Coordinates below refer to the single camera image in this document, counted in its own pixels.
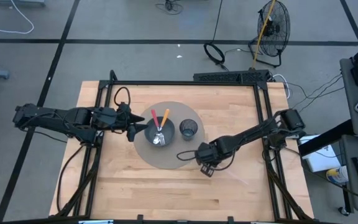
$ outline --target gray plate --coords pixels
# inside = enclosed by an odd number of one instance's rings
[[[138,155],[148,164],[160,169],[177,169],[191,161],[180,161],[177,154],[188,150],[197,150],[198,146],[204,142],[204,126],[198,114],[189,106],[178,102],[161,102],[147,108],[141,116],[145,118],[142,124],[147,124],[152,119],[151,110],[155,109],[157,115],[163,115],[166,109],[170,110],[169,120],[172,121],[175,132],[172,142],[164,147],[155,147],[146,139],[144,134],[138,134],[134,141],[134,146]],[[192,119],[198,125],[198,131],[191,141],[185,141],[181,137],[179,124],[184,119]],[[191,157],[192,154],[183,154],[182,158]]]

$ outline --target white cable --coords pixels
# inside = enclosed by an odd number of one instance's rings
[[[16,7],[15,2],[13,0],[11,0],[13,6],[15,7],[15,9],[20,13],[20,15],[23,16],[24,19],[26,19],[30,24],[31,24],[31,30],[27,31],[27,32],[19,32],[19,31],[9,31],[9,30],[1,30],[0,32],[6,32],[6,33],[10,33],[10,34],[29,34],[34,30],[34,24],[25,16],[23,15],[22,12],[20,12],[20,10]]]
[[[276,76],[280,76],[283,80],[284,80],[284,83],[285,83],[285,85],[287,86],[287,99],[289,99],[290,97],[291,97],[291,92],[290,92],[290,87],[288,86],[288,83],[287,83],[287,80],[284,78],[284,76],[283,75],[281,75],[281,74],[275,74],[274,76],[273,76],[273,78],[274,77],[276,77]]]

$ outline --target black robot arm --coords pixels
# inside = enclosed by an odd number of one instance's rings
[[[117,111],[112,108],[72,108],[58,110],[25,104],[16,107],[13,118],[15,127],[25,129],[41,127],[76,137],[82,145],[93,146],[98,131],[127,132],[128,141],[133,142],[135,135],[147,128],[136,124],[144,118],[131,113],[129,105],[121,102]]]
[[[233,157],[239,148],[259,138],[265,138],[268,145],[274,149],[286,146],[285,138],[303,133],[305,124],[296,110],[282,110],[270,119],[243,131],[235,136],[221,136],[209,144],[201,143],[195,151],[195,159],[201,165],[201,172],[211,177],[219,163]]]

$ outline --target black metal frame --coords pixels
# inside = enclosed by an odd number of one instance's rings
[[[323,134],[307,141],[299,146],[301,157],[311,154],[324,146],[341,139],[342,135],[354,135],[352,120],[348,119],[338,126],[331,128]]]
[[[266,82],[243,82],[242,80],[239,80],[238,82],[170,82],[170,81],[119,81],[117,80],[117,78],[115,77],[115,75],[111,75],[111,79],[110,80],[100,80],[99,81],[99,85],[98,85],[98,93],[96,96],[96,102],[95,102],[95,106],[100,106],[101,105],[101,96],[102,93],[104,91],[104,89],[107,89],[107,94],[106,94],[106,99],[104,102],[104,106],[108,107],[109,106],[109,102],[111,99],[111,94],[112,94],[112,88],[114,85],[207,85],[207,86],[251,86],[254,89],[254,95],[255,95],[255,102],[256,102],[256,108],[257,108],[257,114],[258,114],[258,120],[261,123],[264,120],[264,116],[263,116],[263,111],[262,111],[262,105],[260,102],[260,95],[259,95],[259,89],[262,89],[263,94],[264,94],[264,99],[265,99],[265,105],[266,105],[266,110],[267,110],[267,116],[269,118],[272,117],[272,108],[271,108],[271,104],[270,104],[270,98],[269,98],[269,93],[268,93],[268,89],[267,89],[267,83]],[[72,196],[72,198],[70,200],[74,201],[73,206],[71,206],[70,208],[68,208],[68,210],[62,211],[60,213],[58,213],[57,215],[51,216],[50,218],[47,219],[40,219],[40,220],[22,220],[22,221],[18,221],[17,223],[48,223],[48,222],[52,222],[52,223],[78,223],[78,217],[80,217],[82,220],[89,220],[90,219],[90,215],[91,215],[91,209],[92,209],[92,204],[93,204],[93,197],[94,197],[94,191],[95,191],[95,185],[96,185],[96,179],[97,179],[97,172],[98,172],[98,167],[99,167],[99,162],[100,162],[100,155],[101,155],[101,150],[102,150],[102,146],[103,146],[103,136],[100,136],[100,142],[99,142],[99,147],[96,147],[95,150],[95,157],[94,157],[94,164],[93,166],[96,166],[96,170],[93,171],[92,176],[91,176],[91,180],[90,180],[90,187],[89,187],[89,193],[88,193],[88,199],[86,202],[86,209],[85,209],[85,214],[83,216],[79,216],[79,212],[80,212],[80,207],[81,207],[81,198],[79,197],[80,195],[82,195],[82,190],[77,190],[76,193]],[[265,141],[263,142],[263,147],[265,150],[268,151],[269,147],[266,144]],[[81,175],[80,175],[80,185],[83,184],[84,182],[86,182],[87,180],[89,180],[89,173],[87,174],[87,170],[88,170],[88,166],[90,164],[90,155],[91,155],[91,151],[93,149],[88,147],[86,148],[86,152],[85,152],[85,156],[84,156],[84,161],[83,161],[83,166],[82,166],[82,170],[81,170]],[[265,154],[265,164],[268,167],[268,165],[271,166],[271,163],[269,162],[270,160],[270,155],[269,153]],[[277,173],[278,176],[282,182],[282,184],[285,186],[285,178],[284,178],[284,171],[283,171],[283,166],[282,166],[282,160],[280,157],[280,153],[279,152],[275,152],[275,161],[276,161],[276,166],[277,166]],[[282,222],[282,223],[312,223],[313,220],[293,220],[292,219],[292,214],[291,214],[291,208],[288,204],[288,202],[285,200],[285,198],[283,197],[283,203],[284,203],[284,209],[285,209],[285,216],[286,218],[281,218],[280,217],[280,211],[279,211],[279,207],[278,207],[278,200],[277,200],[277,193],[276,193],[276,189],[275,189],[275,184],[272,180],[272,178],[269,176],[268,174],[268,184],[269,184],[269,189],[270,189],[270,197],[271,197],[271,201],[272,201],[272,208],[273,208],[273,216],[275,219],[275,222]],[[72,217],[67,217],[69,214],[69,210],[73,209],[73,216]],[[163,221],[163,220],[143,220],[143,216],[139,215],[138,216],[138,220],[114,220],[114,223],[134,223],[134,222],[139,222],[139,223],[178,223],[177,220],[172,220],[172,221]],[[186,221],[186,222],[191,222],[191,223],[222,223],[222,222],[193,222],[193,221]],[[228,217],[227,220],[228,223],[250,223],[250,222],[235,222],[233,217]]]

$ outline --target desk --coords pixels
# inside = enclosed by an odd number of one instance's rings
[[[358,157],[358,137],[355,136],[343,136],[339,142],[341,147],[341,153],[344,154],[345,160],[344,165],[347,166],[347,174],[349,176],[349,190],[358,194],[358,173],[357,169],[352,161],[353,157]],[[352,206],[358,210],[358,197],[350,195],[348,199],[350,208],[346,208],[347,212],[352,212]]]
[[[77,106],[94,106],[98,83],[83,82]],[[112,95],[119,87],[113,86]],[[131,92],[134,114],[141,114],[146,108],[161,101],[177,101],[193,108],[203,121],[206,141],[225,134],[237,134],[259,123],[252,87],[127,87]],[[268,83],[268,89],[273,113],[288,108],[282,83]],[[117,101],[126,101],[126,94],[120,93]],[[111,97],[110,106],[113,105],[116,108]],[[297,150],[295,141],[288,141],[288,147]],[[77,149],[78,142],[69,139],[62,165]],[[143,214],[145,220],[224,221],[228,216],[233,216],[235,221],[273,221],[267,172],[261,154],[261,140],[242,146],[228,172],[215,172],[209,178],[200,172],[200,166],[195,161],[176,170],[154,168],[139,157],[134,145],[127,142],[124,134],[106,132],[91,218],[135,220],[138,214]],[[61,206],[70,199],[78,186],[83,156],[84,151],[69,163],[63,175]],[[281,157],[288,191],[305,213],[313,217],[299,156],[282,150]],[[277,192],[280,215],[285,217],[281,194]],[[86,199],[85,192],[80,213],[85,210]],[[56,213],[55,193],[50,214]]]
[[[300,145],[299,151],[302,156],[340,140],[342,135],[358,135],[358,112],[354,109],[358,103],[358,86],[356,86],[351,73],[351,69],[353,68],[352,60],[341,59],[340,64],[351,118],[335,128],[326,131],[317,138]]]

